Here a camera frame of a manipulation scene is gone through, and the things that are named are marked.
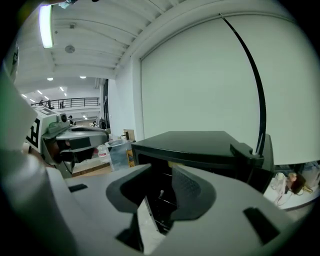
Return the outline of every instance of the white wall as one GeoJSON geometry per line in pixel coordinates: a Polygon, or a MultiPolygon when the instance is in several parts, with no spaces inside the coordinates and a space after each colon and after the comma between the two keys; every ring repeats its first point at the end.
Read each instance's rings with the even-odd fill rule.
{"type": "Polygon", "coordinates": [[[93,86],[69,86],[66,90],[67,98],[100,98],[100,90],[93,86]]]}
{"type": "Polygon", "coordinates": [[[246,53],[222,19],[171,38],[142,61],[144,135],[226,131],[256,148],[259,99],[246,53]]]}
{"type": "Polygon", "coordinates": [[[228,18],[249,48],[266,101],[274,162],[320,160],[320,62],[295,24],[267,16],[228,18]]]}
{"type": "Polygon", "coordinates": [[[124,129],[135,130],[133,74],[130,61],[108,84],[108,109],[111,133],[116,136],[124,134],[124,129]]]}
{"type": "MultiPolygon", "coordinates": [[[[227,18],[248,46],[264,88],[274,163],[320,159],[320,65],[301,30],[267,16],[227,18]]],[[[146,138],[225,130],[255,148],[259,101],[248,58],[221,19],[171,38],[142,61],[146,138]]]]}

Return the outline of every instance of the table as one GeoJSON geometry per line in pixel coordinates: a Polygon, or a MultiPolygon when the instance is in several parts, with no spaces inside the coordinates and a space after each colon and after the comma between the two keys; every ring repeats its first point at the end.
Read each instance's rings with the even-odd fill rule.
{"type": "MultiPolygon", "coordinates": [[[[288,191],[288,193],[280,199],[278,207],[286,211],[292,211],[298,208],[302,208],[303,206],[311,203],[320,196],[319,186],[312,187],[312,190],[312,193],[302,190],[299,192],[299,195],[293,194],[291,191],[288,191]]],[[[269,185],[263,196],[273,203],[276,200],[278,194],[269,185]]]]}

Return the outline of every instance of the machine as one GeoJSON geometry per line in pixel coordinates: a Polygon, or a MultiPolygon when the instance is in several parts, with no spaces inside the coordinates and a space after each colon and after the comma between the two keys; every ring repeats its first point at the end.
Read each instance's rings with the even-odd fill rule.
{"type": "Polygon", "coordinates": [[[94,149],[108,141],[103,129],[72,126],[65,113],[44,106],[32,108],[37,113],[26,142],[64,178],[70,178],[75,163],[91,159],[94,149]]]}

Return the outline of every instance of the plastic container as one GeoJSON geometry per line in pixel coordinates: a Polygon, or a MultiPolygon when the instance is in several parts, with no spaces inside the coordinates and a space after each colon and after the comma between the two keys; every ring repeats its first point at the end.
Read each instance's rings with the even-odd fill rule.
{"type": "Polygon", "coordinates": [[[110,163],[111,158],[109,154],[109,150],[106,145],[100,145],[97,147],[98,149],[98,157],[102,163],[110,163]]]}

